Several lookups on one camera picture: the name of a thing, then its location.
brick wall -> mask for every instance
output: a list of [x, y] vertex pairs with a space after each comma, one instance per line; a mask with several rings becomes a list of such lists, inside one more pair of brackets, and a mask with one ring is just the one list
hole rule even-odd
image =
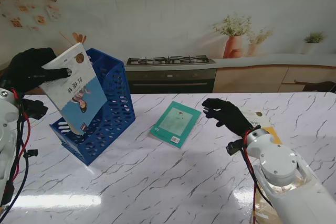
[[[49, 0], [22, 2], [36, 4], [41, 12], [52, 4]], [[49, 20], [39, 33], [13, 28], [0, 19], [0, 64], [29, 47], [51, 46], [62, 52], [70, 44], [59, 31], [72, 40], [74, 31], [87, 35], [86, 48], [120, 59], [188, 54], [217, 58], [226, 38], [213, 32], [213, 24], [234, 11], [252, 15], [256, 31], [275, 27], [274, 35], [263, 44], [265, 51], [295, 52], [308, 33], [319, 30], [328, 34], [321, 52], [336, 50], [334, 0], [58, 0], [55, 6], [61, 8], [62, 20]], [[26, 23], [35, 24], [33, 19]]]

small plant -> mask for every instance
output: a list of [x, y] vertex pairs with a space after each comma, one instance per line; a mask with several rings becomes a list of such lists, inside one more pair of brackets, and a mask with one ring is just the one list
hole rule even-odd
[[250, 31], [251, 16], [239, 17], [236, 12], [233, 16], [227, 15], [223, 22], [219, 25], [215, 25], [214, 29], [227, 36], [241, 36]]
[[306, 43], [321, 43], [326, 38], [326, 35], [318, 31], [316, 33], [310, 33], [308, 37], [304, 39]]
[[269, 36], [272, 36], [272, 35], [273, 35], [273, 29], [267, 30], [266, 27], [261, 29], [258, 35], [256, 35], [253, 31], [249, 31], [247, 33], [250, 44], [257, 44], [257, 45], [261, 44]]

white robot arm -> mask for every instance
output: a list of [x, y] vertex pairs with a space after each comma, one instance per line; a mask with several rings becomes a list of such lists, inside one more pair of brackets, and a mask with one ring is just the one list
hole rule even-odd
[[[42, 102], [26, 100], [22, 97], [27, 91], [46, 81], [67, 78], [71, 75], [70, 69], [46, 70], [43, 68], [43, 65], [55, 58], [56, 55], [51, 48], [31, 48], [17, 54], [0, 77], [0, 206], [11, 202], [0, 217], [0, 223], [24, 186], [28, 175], [28, 158], [37, 155], [37, 150], [25, 150], [22, 140], [23, 124], [28, 118], [39, 120], [48, 110]], [[9, 129], [9, 123], [13, 121], [17, 121], [18, 134]], [[22, 184], [12, 200], [13, 180], [18, 173], [21, 154], [26, 160], [26, 169]]]
[[[275, 144], [274, 137], [264, 129], [253, 128], [239, 108], [220, 99], [202, 103], [207, 118], [218, 120], [218, 127], [226, 125], [233, 133], [246, 139], [230, 142], [230, 155], [241, 151], [259, 159], [253, 166], [254, 175], [268, 200], [284, 224], [330, 224], [336, 220], [336, 202], [317, 179], [316, 174], [294, 150]], [[303, 184], [290, 190], [275, 190], [301, 178]]]
[[18, 113], [14, 94], [0, 88], [0, 199], [9, 179], [16, 147], [16, 135], [9, 123], [18, 119]]
[[[247, 153], [260, 160], [254, 172], [284, 224], [328, 224], [336, 220], [336, 202], [303, 158], [264, 129], [247, 135]], [[304, 184], [278, 193], [273, 186], [291, 184], [299, 176]]]

oven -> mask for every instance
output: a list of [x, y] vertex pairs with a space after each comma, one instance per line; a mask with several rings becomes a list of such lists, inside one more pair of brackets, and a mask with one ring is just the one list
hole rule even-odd
[[216, 69], [127, 71], [133, 94], [212, 93]]

black glove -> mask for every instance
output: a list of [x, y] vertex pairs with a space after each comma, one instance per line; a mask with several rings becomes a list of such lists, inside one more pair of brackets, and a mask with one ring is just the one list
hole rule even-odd
[[217, 127], [225, 125], [230, 131], [241, 137], [244, 137], [248, 130], [253, 129], [252, 124], [244, 117], [239, 108], [231, 102], [209, 98], [202, 103], [202, 106], [209, 108], [209, 112], [206, 113], [207, 118], [218, 120]]
[[70, 69], [46, 70], [42, 68], [55, 58], [56, 55], [51, 48], [30, 48], [17, 54], [0, 78], [0, 87], [15, 88], [19, 93], [25, 93], [46, 81], [69, 77]]

